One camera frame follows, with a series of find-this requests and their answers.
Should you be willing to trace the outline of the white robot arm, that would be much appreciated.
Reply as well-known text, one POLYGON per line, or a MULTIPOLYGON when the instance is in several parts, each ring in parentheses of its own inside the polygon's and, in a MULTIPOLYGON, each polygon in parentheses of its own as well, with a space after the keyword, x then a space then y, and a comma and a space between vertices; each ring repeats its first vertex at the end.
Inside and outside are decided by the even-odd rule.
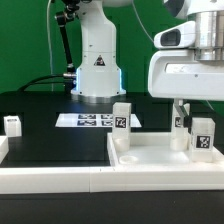
MULTIPOLYGON (((133 0, 81 0, 82 63, 73 96, 96 103, 122 96, 116 64, 116 28, 103 9, 133 0)), ((163 0, 170 14, 184 22, 155 35, 157 52, 148 72, 148 91, 172 98, 177 109, 185 99, 224 101, 224 0, 163 0)))

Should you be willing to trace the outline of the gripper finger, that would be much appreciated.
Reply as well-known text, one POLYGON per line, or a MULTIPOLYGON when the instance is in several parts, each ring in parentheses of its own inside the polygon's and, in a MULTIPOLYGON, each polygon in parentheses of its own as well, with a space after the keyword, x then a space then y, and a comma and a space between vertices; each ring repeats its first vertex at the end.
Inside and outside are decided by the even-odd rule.
POLYGON ((174 107, 179 114, 180 117, 180 126, 184 126, 184 119, 188 116, 186 109, 184 107, 184 101, 182 99, 174 100, 174 107))

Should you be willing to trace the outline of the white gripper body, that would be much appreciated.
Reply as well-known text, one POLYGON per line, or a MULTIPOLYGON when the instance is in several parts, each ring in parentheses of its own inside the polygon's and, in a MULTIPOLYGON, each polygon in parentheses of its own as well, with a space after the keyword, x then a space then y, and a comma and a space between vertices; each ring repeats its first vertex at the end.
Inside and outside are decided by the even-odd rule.
POLYGON ((149 64, 152 97, 224 101, 224 61, 195 60, 193 50, 156 52, 149 64))

